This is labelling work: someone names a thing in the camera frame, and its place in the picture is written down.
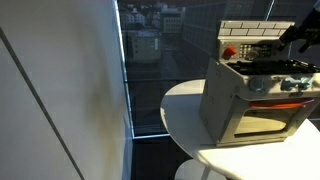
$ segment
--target floor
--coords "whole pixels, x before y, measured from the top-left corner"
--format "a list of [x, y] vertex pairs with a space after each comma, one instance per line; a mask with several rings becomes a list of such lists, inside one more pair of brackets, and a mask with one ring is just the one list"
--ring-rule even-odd
[[[320, 121], [311, 121], [320, 130]], [[178, 167], [191, 159], [171, 137], [134, 140], [131, 180], [173, 180]]]

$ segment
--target building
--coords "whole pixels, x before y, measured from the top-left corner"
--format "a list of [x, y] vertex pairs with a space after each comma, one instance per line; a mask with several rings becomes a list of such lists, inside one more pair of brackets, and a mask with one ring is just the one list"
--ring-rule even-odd
[[130, 25], [134, 25], [134, 24], [141, 24], [142, 26], [145, 26], [146, 18], [144, 15], [139, 13], [136, 8], [134, 8], [132, 12], [129, 12], [124, 9], [120, 9], [119, 14], [120, 14], [120, 23], [122, 28], [128, 27]]
[[160, 16], [160, 12], [153, 12], [152, 13], [152, 19], [160, 19], [161, 16]]
[[126, 11], [120, 11], [120, 23], [121, 27], [127, 27], [129, 24], [134, 24], [135, 19], [134, 16]]
[[138, 24], [141, 24], [142, 26], [146, 25], [146, 20], [144, 15], [142, 15], [139, 12], [132, 12], [131, 15], [133, 16], [133, 19], [134, 19], [133, 23], [138, 23]]
[[160, 34], [156, 30], [123, 31], [126, 62], [151, 64], [161, 59]]
[[159, 28], [160, 28], [160, 20], [158, 20], [158, 19], [152, 20], [152, 25], [153, 25], [155, 28], [159, 29]]
[[160, 2], [157, 2], [155, 4], [155, 7], [156, 8], [159, 8], [159, 9], [162, 9], [163, 7], [168, 7], [167, 3], [160, 3]]
[[164, 6], [161, 10], [160, 26], [163, 33], [180, 33], [182, 9]]

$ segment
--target white wall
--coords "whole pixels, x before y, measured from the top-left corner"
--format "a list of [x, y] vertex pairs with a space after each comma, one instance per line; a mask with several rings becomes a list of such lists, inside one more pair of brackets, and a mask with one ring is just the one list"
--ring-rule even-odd
[[79, 179], [0, 42], [0, 179]]
[[[0, 26], [86, 179], [119, 180], [130, 176], [132, 144], [114, 18], [111, 0], [10, 0], [1, 2], [0, 6]], [[1, 86], [6, 86], [13, 79], [3, 81], [5, 84]], [[26, 93], [28, 89], [20, 91], [17, 93]], [[2, 93], [0, 97], [9, 98]], [[7, 106], [6, 101], [0, 103], [1, 107]], [[16, 106], [12, 104], [11, 108], [17, 109], [15, 113], [22, 121], [25, 106]], [[30, 115], [23, 121], [46, 123], [45, 118], [35, 117]], [[28, 126], [27, 130], [35, 131], [36, 127]], [[51, 141], [43, 139], [30, 141], [29, 138], [24, 143], [40, 142], [53, 146]], [[67, 165], [55, 162], [63, 154], [61, 147], [59, 155], [52, 155], [45, 148], [31, 148], [30, 151], [41, 151], [47, 155], [44, 161], [55, 168], [66, 167], [63, 168], [65, 175], [72, 173]], [[6, 159], [3, 163], [21, 162]], [[20, 174], [38, 171], [36, 167], [1, 170], [0, 179], [12, 171]]]

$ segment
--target white round table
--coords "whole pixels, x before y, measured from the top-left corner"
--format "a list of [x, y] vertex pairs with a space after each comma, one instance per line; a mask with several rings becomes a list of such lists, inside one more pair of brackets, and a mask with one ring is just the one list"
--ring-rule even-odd
[[161, 103], [164, 126], [186, 153], [231, 179], [320, 179], [320, 133], [309, 120], [284, 142], [216, 148], [199, 117], [204, 83], [176, 85]]
[[194, 159], [187, 160], [179, 166], [174, 180], [197, 180], [200, 179], [199, 177], [201, 180], [226, 180], [221, 174], [210, 171]]

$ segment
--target glass window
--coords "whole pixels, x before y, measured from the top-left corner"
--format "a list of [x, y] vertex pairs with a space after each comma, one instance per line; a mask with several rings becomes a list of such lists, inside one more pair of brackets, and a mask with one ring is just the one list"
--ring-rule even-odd
[[[123, 12], [131, 12], [128, 4], [133, 4], [144, 15], [139, 16], [144, 24], [121, 27], [127, 52], [125, 83], [136, 136], [166, 133], [159, 114], [161, 100], [176, 84], [205, 78], [209, 58], [215, 56], [216, 28], [221, 20], [267, 19], [301, 24], [315, 3], [314, 0], [167, 0], [161, 2], [172, 6], [163, 8], [153, 2], [118, 0]], [[141, 5], [148, 6], [142, 10]], [[129, 16], [121, 16], [121, 21], [126, 17]], [[156, 20], [160, 22], [159, 27], [152, 24]], [[141, 47], [141, 40], [146, 37], [149, 39]], [[291, 58], [320, 65], [316, 58], [320, 46], [299, 54], [297, 49], [302, 44], [293, 43]], [[138, 47], [144, 49], [143, 53], [139, 49], [138, 54]], [[320, 108], [313, 114], [320, 117], [316, 112], [320, 112]]]

